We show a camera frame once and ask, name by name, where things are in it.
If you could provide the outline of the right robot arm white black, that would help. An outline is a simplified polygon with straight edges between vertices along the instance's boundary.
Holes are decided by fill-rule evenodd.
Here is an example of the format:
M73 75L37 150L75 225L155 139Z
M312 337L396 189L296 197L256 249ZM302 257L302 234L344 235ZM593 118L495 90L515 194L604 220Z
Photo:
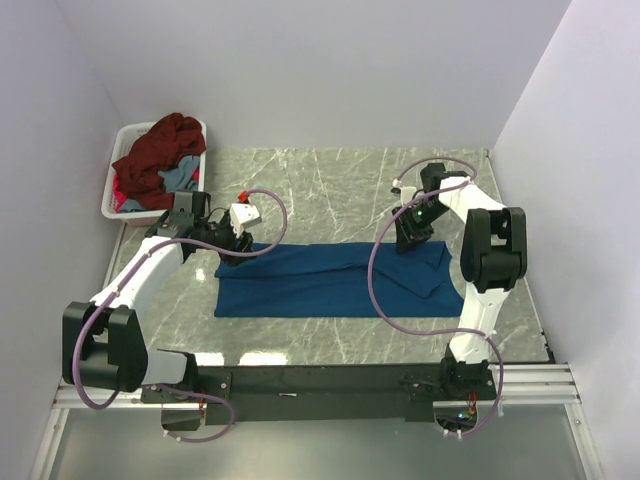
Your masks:
M420 172L420 189L393 180L391 192L401 205L395 211L396 251L404 254L431 238L432 223L447 212L464 222L460 271L466 282L456 333L441 361L439 387L444 395L460 399L492 383L488 373L490 345L509 292L527 269L526 216L481 190L471 175L430 163Z

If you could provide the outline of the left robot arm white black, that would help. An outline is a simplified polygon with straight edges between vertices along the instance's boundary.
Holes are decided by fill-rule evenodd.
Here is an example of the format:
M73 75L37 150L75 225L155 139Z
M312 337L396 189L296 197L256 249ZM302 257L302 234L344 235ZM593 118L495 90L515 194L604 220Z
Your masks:
M118 276L90 301L68 305L62 316L66 383L118 392L164 383L176 401L197 395L194 356L148 348L140 320L158 289L195 250L213 248L231 265L246 261L252 246L248 230L261 221L257 207L233 203L213 222L209 206L205 192L178 193Z

